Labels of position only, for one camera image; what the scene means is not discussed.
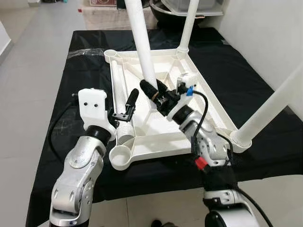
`white wall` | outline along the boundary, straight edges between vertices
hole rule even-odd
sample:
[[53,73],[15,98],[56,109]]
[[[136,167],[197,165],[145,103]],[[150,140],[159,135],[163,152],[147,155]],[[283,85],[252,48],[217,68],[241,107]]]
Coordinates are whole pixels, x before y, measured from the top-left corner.
[[0,55],[8,46],[9,42],[10,42],[10,37],[6,33],[4,26],[0,21]]
[[[276,90],[303,61],[303,0],[225,0],[214,26]],[[303,120],[303,84],[290,104]]]
[[28,7],[27,0],[0,0],[0,9]]

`black cylinder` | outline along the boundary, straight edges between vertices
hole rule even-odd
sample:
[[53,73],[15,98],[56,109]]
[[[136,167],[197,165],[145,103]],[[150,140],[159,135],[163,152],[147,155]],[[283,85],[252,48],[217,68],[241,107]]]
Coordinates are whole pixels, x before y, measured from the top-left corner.
[[205,227],[226,227],[226,224],[219,213],[211,211],[205,217]]
[[111,138],[109,131],[96,125],[89,126],[85,132],[85,135],[100,140],[105,146]]
[[176,122],[178,125],[181,125],[188,115],[190,115],[193,112],[193,109],[190,108],[188,105],[183,106],[181,109],[176,112],[176,114],[172,117],[174,122]]
[[139,96],[139,91],[138,91],[138,89],[135,88],[130,93],[130,95],[127,99],[126,105],[135,106],[138,96]]
[[154,100],[156,94],[158,93],[157,89],[155,89],[149,82],[147,82],[144,79],[141,80],[140,82],[140,88],[146,94],[146,96],[152,101]]

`white pole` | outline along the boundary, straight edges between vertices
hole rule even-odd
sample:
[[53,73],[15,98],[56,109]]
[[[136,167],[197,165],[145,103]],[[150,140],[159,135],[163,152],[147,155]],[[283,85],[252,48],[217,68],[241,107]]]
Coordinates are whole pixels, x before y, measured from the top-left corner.
[[147,82],[158,89],[141,0],[125,0],[125,5],[131,23],[143,77]]
[[180,45],[177,48],[179,52],[182,53],[188,52],[188,44],[189,44],[191,32],[193,30],[198,5],[199,5],[199,0],[190,0]]
[[302,89],[302,83],[300,64],[244,125],[231,133],[232,140],[242,147],[249,147],[251,140],[291,102],[294,94]]

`blue connector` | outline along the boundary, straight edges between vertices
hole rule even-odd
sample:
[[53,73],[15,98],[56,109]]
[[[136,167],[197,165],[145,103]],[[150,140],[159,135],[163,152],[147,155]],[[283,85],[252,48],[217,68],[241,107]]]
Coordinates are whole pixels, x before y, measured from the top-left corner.
[[194,93],[194,86],[190,86],[186,92],[186,96],[192,96]]

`cable connector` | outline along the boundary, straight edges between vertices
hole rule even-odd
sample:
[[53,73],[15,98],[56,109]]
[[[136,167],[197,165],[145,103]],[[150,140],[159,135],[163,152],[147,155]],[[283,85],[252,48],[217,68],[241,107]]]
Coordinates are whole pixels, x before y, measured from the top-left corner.
[[206,174],[210,171],[211,167],[208,165],[207,161],[202,157],[197,158],[195,160],[195,164],[199,170],[202,170]]

